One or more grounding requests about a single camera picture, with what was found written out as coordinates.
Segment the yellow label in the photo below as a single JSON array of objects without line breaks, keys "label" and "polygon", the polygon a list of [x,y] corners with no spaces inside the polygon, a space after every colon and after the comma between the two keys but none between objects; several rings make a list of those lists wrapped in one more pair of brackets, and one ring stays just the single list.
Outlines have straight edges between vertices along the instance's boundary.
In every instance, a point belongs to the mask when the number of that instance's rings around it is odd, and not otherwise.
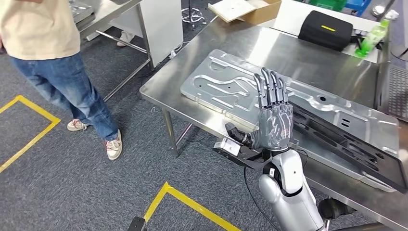
[{"label": "yellow label", "polygon": [[322,28],[324,28],[324,29],[326,29],[326,30],[329,30],[329,31],[333,31],[333,32],[335,32],[335,31],[336,31],[335,29],[330,28],[330,27],[325,26],[325,25],[321,25],[321,27],[322,27]]}]

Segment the floor marking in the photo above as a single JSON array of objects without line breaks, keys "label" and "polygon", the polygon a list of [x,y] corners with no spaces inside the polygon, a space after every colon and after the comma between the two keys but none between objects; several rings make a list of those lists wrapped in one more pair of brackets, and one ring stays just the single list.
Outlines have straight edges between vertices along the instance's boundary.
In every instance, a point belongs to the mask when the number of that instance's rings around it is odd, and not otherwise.
[{"label": "floor marking", "polygon": [[235,226],[231,225],[230,223],[228,223],[226,220],[224,220],[224,219],[220,218],[219,216],[217,216],[217,214],[211,212],[210,210],[204,208],[199,203],[193,201],[192,199],[190,199],[188,196],[181,193],[177,189],[171,187],[167,183],[167,181],[164,183],[164,185],[160,189],[159,193],[153,199],[152,203],[150,204],[149,208],[147,209],[146,214],[143,217],[146,222],[149,221],[150,217],[152,217],[154,211],[156,210],[159,203],[163,200],[163,197],[165,196],[166,193],[176,197],[179,201],[181,201],[184,204],[188,205],[190,208],[192,208],[195,211],[199,212],[201,215],[208,218],[210,221],[216,223],[217,225],[221,226],[223,229],[228,230],[228,231],[239,231],[240,230],[237,227],[235,227]]},{"label": "floor marking", "polygon": [[14,154],[3,165],[1,165],[0,173],[4,171],[8,166],[10,166],[16,159],[18,159],[22,154],[24,154],[31,146],[33,146],[37,141],[39,141],[45,134],[47,134],[53,127],[55,127],[55,125],[57,125],[60,122],[60,119],[53,116],[52,114],[42,109],[41,107],[31,102],[30,100],[24,98],[24,96],[22,95],[17,95],[12,101],[10,101],[6,105],[4,105],[2,108],[0,108],[0,113],[4,112],[6,109],[13,106],[16,102],[21,102],[25,106],[31,108],[38,114],[47,118],[49,121],[51,121],[51,124],[49,124],[42,132],[40,132],[36,137],[34,137],[30,142],[28,142],[27,145],[25,145],[21,150],[19,150],[16,154]]}]

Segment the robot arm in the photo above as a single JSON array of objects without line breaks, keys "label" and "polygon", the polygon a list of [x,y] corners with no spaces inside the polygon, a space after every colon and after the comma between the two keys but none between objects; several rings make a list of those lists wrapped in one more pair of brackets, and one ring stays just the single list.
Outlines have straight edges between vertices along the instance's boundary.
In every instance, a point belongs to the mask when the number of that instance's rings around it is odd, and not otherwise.
[{"label": "robot arm", "polygon": [[302,161],[296,151],[289,150],[293,130],[293,106],[288,102],[288,92],[283,79],[264,67],[261,73],[262,77],[255,74],[259,130],[244,133],[232,123],[227,123],[225,127],[230,137],[251,149],[264,148],[275,154],[283,152],[272,158],[272,164],[280,173],[282,189],[292,194],[303,185]]},{"label": "robot arm", "polygon": [[255,74],[259,130],[245,133],[227,123],[227,133],[251,149],[263,148],[270,154],[263,164],[264,174],[259,178],[259,189],[271,203],[282,230],[325,230],[316,200],[303,175],[299,153],[289,148],[293,106],[288,102],[286,85],[273,71],[262,68],[261,74],[263,76]]}]

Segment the stainless steel table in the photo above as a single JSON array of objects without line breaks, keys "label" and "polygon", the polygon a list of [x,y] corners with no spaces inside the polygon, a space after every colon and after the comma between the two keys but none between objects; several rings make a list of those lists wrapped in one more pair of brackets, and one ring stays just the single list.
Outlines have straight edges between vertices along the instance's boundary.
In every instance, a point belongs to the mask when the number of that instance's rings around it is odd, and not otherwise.
[{"label": "stainless steel table", "polygon": [[[348,100],[374,106],[376,64],[306,43],[273,29],[245,22],[227,24],[215,19],[140,89],[145,99],[163,109],[175,155],[178,155],[177,143],[191,124],[176,140],[170,112],[217,137],[227,136],[224,124],[232,122],[231,119],[180,93],[181,84],[214,49],[275,69]],[[312,186],[329,196],[392,229],[408,230],[406,195],[377,190],[311,159],[306,164],[305,175]]]},{"label": "stainless steel table", "polygon": [[[151,67],[153,68],[153,64],[151,63],[150,58],[149,42],[147,41],[146,36],[146,28],[143,23],[143,18],[141,16],[141,10],[139,5],[139,3],[142,0],[80,0],[80,1],[87,5],[92,6],[94,9],[94,14],[92,16],[76,24],[82,39],[96,32],[115,41],[122,42],[123,44],[126,44],[129,47],[132,47],[142,53],[147,54],[147,60],[140,66],[138,66],[135,71],[133,71],[118,86],[116,86],[115,89],[113,89],[108,95],[104,97],[104,100],[107,101],[127,82],[129,82],[129,80],[131,80],[148,63],[150,63]],[[138,16],[140,17],[139,18],[140,27],[143,33],[143,41],[146,49],[124,42],[119,38],[99,31],[102,27],[106,26],[110,21],[119,17],[122,13],[124,13],[125,11],[129,10],[134,6],[137,6]]]}]

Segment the robot finger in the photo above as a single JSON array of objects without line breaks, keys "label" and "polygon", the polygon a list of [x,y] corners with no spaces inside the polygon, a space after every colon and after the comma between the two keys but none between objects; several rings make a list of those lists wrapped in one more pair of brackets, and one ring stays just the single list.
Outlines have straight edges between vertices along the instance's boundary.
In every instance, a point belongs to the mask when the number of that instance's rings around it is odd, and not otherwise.
[{"label": "robot finger", "polygon": [[275,90],[275,102],[279,103],[282,101],[282,93],[281,93],[281,84],[279,83],[278,79],[276,78],[275,72],[271,71],[270,75],[272,76],[272,81],[274,83],[274,90]]},{"label": "robot finger", "polygon": [[256,88],[258,90],[259,109],[261,109],[261,108],[266,107],[268,105],[267,99],[266,99],[266,94],[265,94],[265,89],[264,89],[264,80],[257,73],[254,74],[254,80],[256,82]]},{"label": "robot finger", "polygon": [[279,83],[282,86],[283,102],[287,103],[289,99],[288,99],[288,91],[286,90],[286,83],[285,83],[285,81],[283,81],[283,79],[281,77],[279,77]]},{"label": "robot finger", "polygon": [[271,76],[269,71],[262,67],[261,68],[261,73],[265,78],[265,83],[266,83],[266,87],[267,87],[267,91],[266,91],[266,97],[267,97],[267,106],[270,107],[272,106],[272,104],[275,102],[274,99],[274,89],[270,87],[270,83],[272,82]]}]

